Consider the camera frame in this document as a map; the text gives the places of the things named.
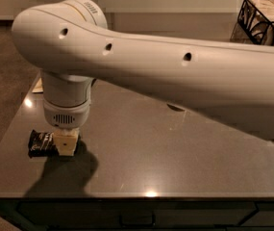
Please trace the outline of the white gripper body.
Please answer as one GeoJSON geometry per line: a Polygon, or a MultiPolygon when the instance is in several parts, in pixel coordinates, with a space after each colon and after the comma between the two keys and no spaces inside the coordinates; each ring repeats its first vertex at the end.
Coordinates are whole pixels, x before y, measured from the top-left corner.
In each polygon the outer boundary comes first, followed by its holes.
{"type": "Polygon", "coordinates": [[[46,121],[60,129],[75,129],[81,127],[89,116],[91,101],[76,107],[59,107],[43,101],[43,110],[46,121]]]}

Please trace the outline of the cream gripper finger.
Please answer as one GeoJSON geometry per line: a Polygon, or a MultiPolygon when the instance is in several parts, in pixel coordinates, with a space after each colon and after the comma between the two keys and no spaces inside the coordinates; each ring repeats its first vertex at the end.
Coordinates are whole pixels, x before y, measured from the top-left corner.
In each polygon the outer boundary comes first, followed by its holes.
{"type": "Polygon", "coordinates": [[[78,129],[56,129],[53,141],[60,156],[73,156],[80,131],[78,129]]]}

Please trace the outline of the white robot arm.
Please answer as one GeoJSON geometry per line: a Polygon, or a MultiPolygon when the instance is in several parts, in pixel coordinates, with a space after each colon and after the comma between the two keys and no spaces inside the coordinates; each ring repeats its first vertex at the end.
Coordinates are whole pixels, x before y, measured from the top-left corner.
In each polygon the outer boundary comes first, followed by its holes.
{"type": "Polygon", "coordinates": [[[21,12],[13,43],[42,78],[44,115],[78,133],[103,80],[274,142],[274,46],[118,33],[91,0],[21,12]]]}

